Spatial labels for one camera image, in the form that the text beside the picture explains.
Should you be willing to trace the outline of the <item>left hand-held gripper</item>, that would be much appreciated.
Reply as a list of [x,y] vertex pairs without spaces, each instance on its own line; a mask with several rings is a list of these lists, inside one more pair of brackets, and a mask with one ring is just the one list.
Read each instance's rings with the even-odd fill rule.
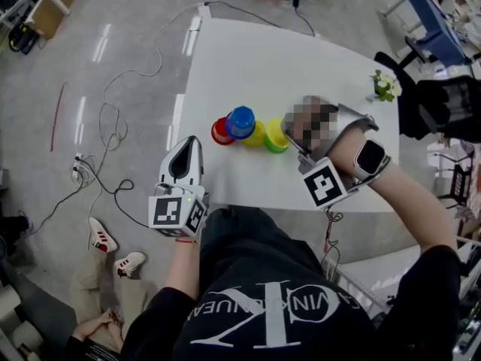
[[158,184],[149,197],[148,226],[166,237],[196,238],[210,204],[210,194],[201,186],[203,174],[202,145],[190,135],[161,162]]

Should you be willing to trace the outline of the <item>green paper cup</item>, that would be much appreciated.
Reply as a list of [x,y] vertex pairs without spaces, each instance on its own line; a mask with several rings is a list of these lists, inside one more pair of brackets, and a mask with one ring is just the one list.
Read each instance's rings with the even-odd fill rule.
[[289,149],[290,142],[288,139],[283,139],[281,142],[276,142],[266,132],[264,138],[264,145],[271,153],[284,153]]

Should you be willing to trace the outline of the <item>red paper cup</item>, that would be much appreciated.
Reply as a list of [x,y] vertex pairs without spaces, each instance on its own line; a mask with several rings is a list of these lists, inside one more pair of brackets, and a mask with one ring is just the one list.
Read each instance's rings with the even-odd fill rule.
[[225,129],[226,117],[221,117],[211,127],[211,138],[219,145],[227,146],[233,144],[235,139]]

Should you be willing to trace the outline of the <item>blue paper cup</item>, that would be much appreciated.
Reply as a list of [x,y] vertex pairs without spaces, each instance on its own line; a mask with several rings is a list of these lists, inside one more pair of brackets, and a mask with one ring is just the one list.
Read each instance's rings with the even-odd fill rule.
[[254,132],[256,119],[251,108],[234,108],[225,118],[225,131],[233,139],[243,140]]

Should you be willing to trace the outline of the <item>person's right forearm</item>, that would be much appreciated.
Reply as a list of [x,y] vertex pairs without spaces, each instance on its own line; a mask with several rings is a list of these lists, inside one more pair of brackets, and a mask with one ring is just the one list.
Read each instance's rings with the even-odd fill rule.
[[[328,157],[337,169],[355,177],[354,159],[365,141],[361,129],[348,129]],[[390,162],[369,187],[392,207],[423,253],[436,246],[457,249],[455,230],[446,209],[396,164]]]

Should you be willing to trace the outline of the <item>silver smartwatch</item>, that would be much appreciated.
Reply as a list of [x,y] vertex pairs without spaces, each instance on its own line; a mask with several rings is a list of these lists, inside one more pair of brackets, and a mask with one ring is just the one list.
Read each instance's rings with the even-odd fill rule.
[[391,162],[391,157],[378,142],[368,139],[358,150],[353,160],[355,177],[367,183],[380,176]]

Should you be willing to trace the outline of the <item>white table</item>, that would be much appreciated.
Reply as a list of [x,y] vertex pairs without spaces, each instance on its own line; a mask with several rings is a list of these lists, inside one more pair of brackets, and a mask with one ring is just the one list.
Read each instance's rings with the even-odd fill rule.
[[298,154],[242,144],[222,146],[213,123],[241,105],[255,118],[281,118],[305,96],[321,96],[370,114],[379,126],[368,137],[391,158],[399,156],[395,102],[369,102],[372,75],[380,65],[344,47],[256,23],[209,19],[197,37],[177,138],[201,142],[202,185],[217,204],[312,211],[315,205],[298,171]]

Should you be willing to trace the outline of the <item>person's black trousers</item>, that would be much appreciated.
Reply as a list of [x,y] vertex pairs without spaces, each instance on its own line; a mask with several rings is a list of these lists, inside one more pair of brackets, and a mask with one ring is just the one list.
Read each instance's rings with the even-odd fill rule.
[[325,280],[315,253],[260,208],[231,205],[207,218],[201,234],[201,295],[217,287],[305,280]]

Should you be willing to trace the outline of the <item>red floor stick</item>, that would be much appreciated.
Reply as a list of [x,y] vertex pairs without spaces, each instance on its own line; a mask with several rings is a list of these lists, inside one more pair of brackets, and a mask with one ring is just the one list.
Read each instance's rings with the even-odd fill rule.
[[59,109],[60,109],[60,105],[62,103],[63,93],[64,93],[67,85],[68,85],[68,80],[63,83],[63,85],[61,86],[61,89],[59,91],[59,96],[58,96],[57,103],[56,103],[56,108],[55,108],[54,117],[53,117],[53,124],[52,124],[52,129],[51,129],[51,135],[50,135],[50,149],[49,149],[50,153],[52,153],[53,150],[54,150],[56,125],[57,125],[57,122],[58,122]]

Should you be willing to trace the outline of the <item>black office chair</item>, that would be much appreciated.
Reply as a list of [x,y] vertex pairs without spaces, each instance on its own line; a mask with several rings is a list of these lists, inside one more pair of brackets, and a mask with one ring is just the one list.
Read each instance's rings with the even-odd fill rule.
[[399,134],[417,140],[441,133],[481,144],[481,80],[462,75],[415,82],[385,53],[374,60],[391,69],[402,88],[398,97]]

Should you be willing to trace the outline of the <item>black metal chair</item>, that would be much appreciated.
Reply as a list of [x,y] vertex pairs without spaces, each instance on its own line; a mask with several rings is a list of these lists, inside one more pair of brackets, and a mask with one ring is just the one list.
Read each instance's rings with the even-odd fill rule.
[[[437,153],[437,156],[447,159],[454,164],[453,168],[448,168],[448,171],[452,172],[449,193],[437,197],[439,200],[450,199],[454,201],[453,205],[446,206],[447,210],[467,205],[467,199],[470,192],[470,182],[472,179],[474,155],[475,153],[471,152],[463,158],[453,159],[447,155]],[[468,168],[463,168],[461,165],[461,162],[465,160],[468,160],[470,163]]]

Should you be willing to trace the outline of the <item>person's black printed shirt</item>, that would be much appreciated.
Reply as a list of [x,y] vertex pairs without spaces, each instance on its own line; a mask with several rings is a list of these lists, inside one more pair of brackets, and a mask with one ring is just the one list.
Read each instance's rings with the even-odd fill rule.
[[133,322],[121,361],[452,361],[461,262],[424,252],[375,326],[350,294],[324,281],[217,287],[194,300],[161,289]]

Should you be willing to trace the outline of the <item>blue covered table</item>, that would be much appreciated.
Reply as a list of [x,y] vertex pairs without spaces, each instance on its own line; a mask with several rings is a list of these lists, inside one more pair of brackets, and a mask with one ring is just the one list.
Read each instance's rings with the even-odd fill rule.
[[465,65],[465,55],[458,36],[448,25],[442,11],[436,6],[433,0],[408,0],[418,15],[422,26],[426,30],[424,38],[414,41],[405,38],[411,52],[400,62],[405,68],[414,59],[420,58],[428,62],[423,52],[428,51],[436,61],[442,63],[446,68],[455,65]]

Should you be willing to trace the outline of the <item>cardboard box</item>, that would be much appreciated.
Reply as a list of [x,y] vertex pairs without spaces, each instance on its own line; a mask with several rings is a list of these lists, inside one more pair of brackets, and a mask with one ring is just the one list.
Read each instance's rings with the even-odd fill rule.
[[[70,8],[74,0],[60,0]],[[40,37],[50,40],[56,34],[65,14],[52,0],[39,0],[27,16],[25,24]]]

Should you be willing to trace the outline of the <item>white metal frame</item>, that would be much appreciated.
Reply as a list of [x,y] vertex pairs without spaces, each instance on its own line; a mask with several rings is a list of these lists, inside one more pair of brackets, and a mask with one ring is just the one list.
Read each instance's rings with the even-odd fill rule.
[[[481,242],[457,238],[458,256],[464,264],[459,298],[461,313],[452,351],[453,361],[481,361]],[[419,258],[417,245],[383,256],[338,264],[330,256],[322,259],[328,279],[350,293],[378,321],[394,305],[402,277]]]

